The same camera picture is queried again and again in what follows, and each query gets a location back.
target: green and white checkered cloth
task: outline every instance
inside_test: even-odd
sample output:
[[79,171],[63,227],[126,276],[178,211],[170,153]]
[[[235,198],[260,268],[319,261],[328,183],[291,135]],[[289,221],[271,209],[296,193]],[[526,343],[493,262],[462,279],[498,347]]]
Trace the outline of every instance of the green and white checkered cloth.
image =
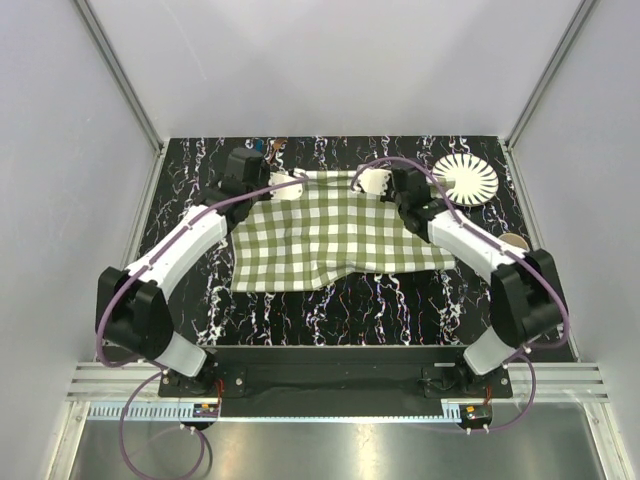
[[316,290],[351,272],[455,267],[449,252],[404,227],[395,204],[352,191],[355,172],[306,173],[300,198],[257,202],[233,230],[233,291]]

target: plate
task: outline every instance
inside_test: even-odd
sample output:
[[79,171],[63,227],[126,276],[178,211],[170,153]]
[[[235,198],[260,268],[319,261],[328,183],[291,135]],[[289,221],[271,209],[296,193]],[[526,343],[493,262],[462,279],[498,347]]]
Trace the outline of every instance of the plate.
[[498,191],[496,171],[485,160],[470,153],[442,157],[433,167],[433,173],[456,181],[455,187],[447,191],[447,196],[456,205],[484,205]]

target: metal corner post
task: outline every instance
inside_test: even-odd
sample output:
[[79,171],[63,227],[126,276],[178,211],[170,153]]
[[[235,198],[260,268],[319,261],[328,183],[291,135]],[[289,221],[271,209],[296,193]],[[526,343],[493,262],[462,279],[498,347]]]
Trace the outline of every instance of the metal corner post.
[[540,104],[540,101],[544,96],[544,93],[547,91],[547,88],[551,84],[553,78],[558,73],[558,70],[562,65],[562,62],[567,57],[569,50],[575,43],[579,33],[582,31],[582,28],[587,23],[587,20],[589,19],[591,13],[595,9],[599,1],[600,0],[582,0],[580,2],[580,5],[576,9],[576,12],[574,13],[573,18],[571,19],[571,21],[569,22],[569,25],[564,31],[562,38],[558,43],[558,46],[553,52],[553,55],[551,55],[551,59],[549,59],[549,62],[547,63],[547,66],[545,67],[544,72],[542,73],[542,76],[540,77],[540,79],[538,80],[538,83],[533,89],[533,92],[531,93],[529,100],[527,100],[524,110],[518,117],[518,120],[516,121],[513,129],[511,130],[511,133],[505,139],[506,145],[510,150],[512,150],[515,147],[516,143],[518,143],[518,140],[522,136],[522,132],[526,128],[527,124],[529,123],[529,120],[533,116],[533,113],[535,112],[536,108]]
[[159,154],[164,141],[158,135],[151,119],[147,115],[138,95],[136,94],[129,78],[127,77],[118,57],[115,54],[109,39],[102,27],[102,24],[98,20],[93,8],[91,8],[90,0],[71,0],[76,7],[78,15],[82,19],[83,23],[87,27],[89,34],[91,35],[100,56],[104,60],[107,68],[111,72],[114,81],[118,85],[118,89],[122,93],[127,105],[131,109],[131,112],[135,116],[140,128],[144,132],[145,136],[151,148],[153,148],[156,154]]

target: gray wall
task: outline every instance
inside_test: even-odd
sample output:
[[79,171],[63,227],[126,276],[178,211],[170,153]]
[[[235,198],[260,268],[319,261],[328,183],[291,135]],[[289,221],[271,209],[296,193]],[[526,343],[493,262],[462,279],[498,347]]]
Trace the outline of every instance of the gray wall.
[[72,3],[0,3],[0,477],[30,480],[153,157]]
[[600,2],[517,144],[581,354],[611,389],[640,472],[640,35],[637,0]]
[[579,0],[92,0],[162,136],[506,135]]

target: white wall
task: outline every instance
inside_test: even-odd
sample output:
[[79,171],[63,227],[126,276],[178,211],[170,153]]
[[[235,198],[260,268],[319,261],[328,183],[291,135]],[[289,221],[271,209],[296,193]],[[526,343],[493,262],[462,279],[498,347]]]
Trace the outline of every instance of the white wall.
[[0,476],[41,478],[152,152],[69,0],[0,15]]
[[506,135],[579,0],[92,2],[160,135]]
[[637,0],[600,2],[515,153],[640,473],[639,17]]

